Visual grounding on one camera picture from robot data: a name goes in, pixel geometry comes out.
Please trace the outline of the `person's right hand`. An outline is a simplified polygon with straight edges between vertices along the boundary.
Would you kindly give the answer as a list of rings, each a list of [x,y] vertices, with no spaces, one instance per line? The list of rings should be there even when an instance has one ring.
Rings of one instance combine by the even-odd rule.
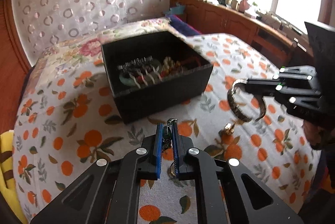
[[[303,121],[307,141],[314,150],[334,151],[334,129],[327,130]]]

